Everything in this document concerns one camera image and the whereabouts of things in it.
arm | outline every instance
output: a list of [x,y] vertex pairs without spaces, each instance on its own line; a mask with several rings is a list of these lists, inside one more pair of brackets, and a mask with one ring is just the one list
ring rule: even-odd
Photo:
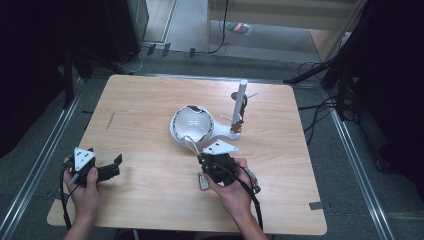
[[[72,176],[68,171],[64,173],[66,185],[71,181]],[[66,234],[66,240],[71,239],[89,239],[91,229],[94,226],[97,212],[99,209],[100,196],[97,190],[97,168],[90,169],[87,175],[87,187],[77,187],[73,185],[68,187],[71,193],[72,201],[76,209],[76,217],[73,226]]]
[[[240,167],[247,167],[246,159],[236,158],[235,161]],[[250,211],[252,199],[238,181],[223,187],[216,184],[207,174],[205,174],[205,177],[208,180],[209,187],[221,198],[225,210],[233,218],[244,239],[268,239]],[[250,185],[249,176],[244,171],[241,170],[239,177],[243,182]]]

person's left hand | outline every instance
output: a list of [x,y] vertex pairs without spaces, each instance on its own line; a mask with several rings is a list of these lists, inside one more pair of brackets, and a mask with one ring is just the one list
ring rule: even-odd
[[[76,210],[74,225],[78,222],[89,225],[94,224],[100,203],[100,194],[97,189],[97,178],[97,168],[93,167],[87,175],[87,187],[84,188],[76,184],[73,184],[70,187],[68,186],[69,193],[72,193],[71,197]],[[63,179],[66,185],[68,185],[72,179],[72,175],[68,171],[65,171]]]

gray carpet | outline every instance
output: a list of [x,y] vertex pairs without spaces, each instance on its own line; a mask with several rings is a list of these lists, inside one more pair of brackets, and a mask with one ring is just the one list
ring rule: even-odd
[[[168,57],[162,58],[160,54],[160,51],[157,51],[151,56],[142,55],[143,68],[136,74],[249,78],[255,79],[256,82],[281,84],[282,79],[297,76],[300,66],[298,63],[223,56],[199,55],[190,59],[188,53],[170,53]],[[85,80],[86,84],[74,115],[17,226],[13,239],[60,239],[66,233],[65,227],[47,224],[46,217],[53,200],[45,195],[58,188],[63,158],[79,145],[84,128],[90,120],[90,114],[83,111],[95,109],[110,75],[110,71],[96,65],[92,79]],[[317,105],[325,99],[324,92],[318,85],[319,80],[316,78],[295,88],[298,106]],[[1,219],[32,168],[34,159],[60,115],[62,104],[63,95],[60,95],[34,123],[15,150],[0,160]],[[304,127],[312,122],[313,113],[313,110],[300,111]],[[389,213],[393,213],[389,218],[395,235],[399,239],[422,239],[424,220],[418,213],[422,213],[423,204],[417,199],[413,187],[402,176],[378,172],[360,129],[355,123],[349,123],[349,127],[353,137],[358,139],[358,148],[365,159],[364,165],[384,207]],[[328,232],[319,237],[283,235],[274,236],[274,239],[379,239],[331,117],[317,123],[309,152],[321,200],[326,205],[324,212]],[[416,213],[415,218],[407,219],[405,215],[399,214],[406,212]],[[116,229],[96,228],[91,239],[113,239],[115,232]]]

white triangular marker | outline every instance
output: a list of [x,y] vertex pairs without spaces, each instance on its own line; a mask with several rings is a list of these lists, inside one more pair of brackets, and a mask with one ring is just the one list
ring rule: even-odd
[[90,152],[81,148],[74,149],[75,170],[81,170],[93,157],[96,156],[95,152]]
[[203,149],[204,153],[207,153],[210,155],[219,155],[219,154],[237,152],[237,151],[238,151],[238,147],[228,144],[219,139],[215,143],[210,145],[209,147],[206,147]]

white pole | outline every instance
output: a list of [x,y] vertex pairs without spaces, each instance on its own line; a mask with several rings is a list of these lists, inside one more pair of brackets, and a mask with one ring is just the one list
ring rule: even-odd
[[237,92],[237,98],[236,98],[236,106],[234,107],[234,113],[233,113],[233,120],[231,121],[232,124],[236,124],[239,120],[239,114],[241,110],[241,106],[244,101],[244,95],[246,93],[246,87],[247,87],[247,80],[242,80],[239,85],[239,90]]

